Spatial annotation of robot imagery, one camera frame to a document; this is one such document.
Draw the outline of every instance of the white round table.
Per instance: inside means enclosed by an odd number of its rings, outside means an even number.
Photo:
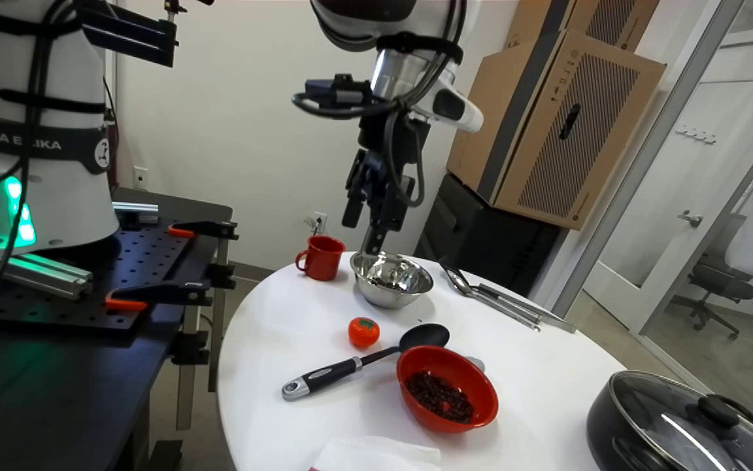
[[[326,442],[341,437],[440,446],[442,468],[450,471],[596,468],[586,444],[586,412],[621,363],[579,331],[532,331],[458,296],[442,270],[421,258],[413,262],[430,271],[434,291],[400,311],[379,311],[353,293],[347,255],[334,283],[284,267],[255,284],[234,311],[220,357],[220,412],[237,471],[305,471]],[[496,420],[460,437],[419,427],[400,397],[394,357],[284,403],[284,382],[357,355],[347,343],[353,317],[379,321],[375,348],[398,343],[419,321],[443,325],[453,331],[447,348],[484,361],[498,391]]]

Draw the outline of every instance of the black ladle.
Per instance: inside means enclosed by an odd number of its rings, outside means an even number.
[[[374,361],[382,361],[391,352],[400,352],[400,351],[408,351],[408,348],[416,348],[416,344],[447,344],[450,343],[450,328],[442,327],[442,325],[419,325],[413,328],[408,328],[403,336],[400,336],[400,344],[391,344],[391,348],[385,348],[385,351],[374,351],[369,355],[353,355],[353,357],[345,357],[339,363],[330,363],[325,369],[315,369],[315,370],[309,370],[292,382],[287,382],[281,386],[281,397],[284,400],[300,400],[315,389],[325,389],[330,386],[332,382],[341,378],[341,377],[351,377],[356,374],[357,369],[374,363]]]

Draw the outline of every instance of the cardboard box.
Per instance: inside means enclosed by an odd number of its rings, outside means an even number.
[[[565,28],[634,50],[657,7],[659,0],[517,0],[505,46]]]
[[[532,50],[480,62],[471,98],[484,128],[455,136],[450,171],[496,208],[582,226],[664,64],[576,30],[548,59],[532,59]]]

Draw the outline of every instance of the black cooking pot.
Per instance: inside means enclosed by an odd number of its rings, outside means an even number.
[[[602,471],[753,471],[753,415],[722,394],[619,370],[589,411]]]

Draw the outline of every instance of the door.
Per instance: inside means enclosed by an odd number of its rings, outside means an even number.
[[[641,331],[753,171],[753,42],[730,42],[664,140],[586,293]]]

